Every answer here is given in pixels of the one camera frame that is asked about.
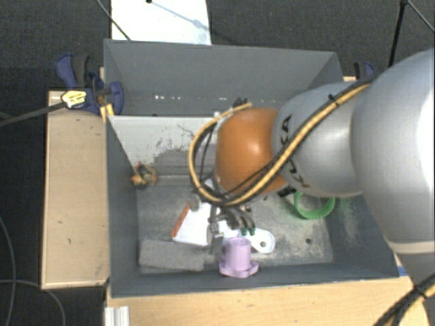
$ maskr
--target purple object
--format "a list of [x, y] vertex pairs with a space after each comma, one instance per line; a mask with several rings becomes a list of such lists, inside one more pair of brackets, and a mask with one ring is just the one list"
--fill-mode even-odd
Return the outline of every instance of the purple object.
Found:
[[251, 242], [244, 237], [228, 239], [221, 256], [219, 272], [234, 278], [247, 278], [258, 271], [258, 262], [251, 261]]

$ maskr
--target white object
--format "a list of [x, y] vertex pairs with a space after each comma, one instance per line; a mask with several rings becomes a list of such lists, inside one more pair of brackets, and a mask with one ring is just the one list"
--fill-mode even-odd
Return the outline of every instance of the white object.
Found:
[[197, 211], [189, 209], [183, 223], [178, 229], [177, 235], [172, 240], [206, 247], [208, 245], [207, 228], [209, 225], [210, 209], [211, 205], [208, 203], [201, 203]]
[[[111, 0], [111, 8], [132, 40], [211, 45], [205, 0]], [[125, 40], [115, 25], [111, 35]]]
[[130, 308], [123, 306], [120, 308], [106, 307], [104, 309], [105, 326], [130, 326]]
[[[184, 244], [198, 245], [205, 247], [210, 244], [209, 236], [207, 235], [207, 229], [209, 226], [208, 218], [210, 217], [211, 205], [209, 203], [201, 203], [197, 211], [188, 211], [183, 223], [178, 229], [177, 235], [172, 239], [175, 242], [182, 242]], [[226, 221], [219, 221], [219, 233], [224, 235], [223, 245], [225, 245], [229, 238], [242, 237], [240, 230], [232, 230], [228, 227]], [[249, 239], [252, 247], [259, 253], [270, 253], [275, 248], [274, 236], [260, 228], [256, 228], [255, 234], [246, 233], [244, 235], [246, 239]]]

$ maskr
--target wooden board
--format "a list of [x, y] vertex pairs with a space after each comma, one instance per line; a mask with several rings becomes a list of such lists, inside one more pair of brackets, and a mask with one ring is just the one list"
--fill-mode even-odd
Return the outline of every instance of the wooden board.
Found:
[[[408, 277], [219, 293], [111, 299], [131, 326], [367, 326], [412, 288]], [[401, 326], [429, 325], [422, 305]]]
[[[62, 93], [49, 93], [49, 105]], [[47, 120], [41, 286], [102, 285], [109, 276], [104, 125], [81, 110]]]

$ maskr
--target yellow label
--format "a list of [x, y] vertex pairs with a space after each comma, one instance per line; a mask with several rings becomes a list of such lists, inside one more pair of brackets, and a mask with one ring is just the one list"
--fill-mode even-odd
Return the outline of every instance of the yellow label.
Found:
[[86, 92], [82, 90], [69, 90], [61, 98], [68, 108], [71, 109], [86, 103]]

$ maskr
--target black carpet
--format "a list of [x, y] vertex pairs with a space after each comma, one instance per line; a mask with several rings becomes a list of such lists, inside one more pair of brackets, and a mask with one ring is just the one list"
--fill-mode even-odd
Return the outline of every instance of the black carpet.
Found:
[[[412, 0], [434, 23], [435, 0]], [[102, 0], [108, 6], [109, 0]], [[343, 73], [353, 61], [386, 68], [399, 0], [207, 0], [214, 44], [335, 51]], [[94, 0], [0, 0], [0, 112], [41, 108], [47, 91], [62, 86], [54, 61], [65, 52], [88, 53], [90, 69], [103, 64], [110, 23]], [[407, 9], [396, 59], [434, 47], [434, 34]], [[0, 128], [0, 216], [16, 251], [18, 278], [39, 281], [44, 195], [44, 118]], [[12, 277], [0, 234], [0, 279]], [[0, 285], [0, 326], [10, 286]], [[103, 289], [56, 291], [68, 325], [100, 325]], [[50, 298], [18, 287], [12, 325], [60, 325]]]

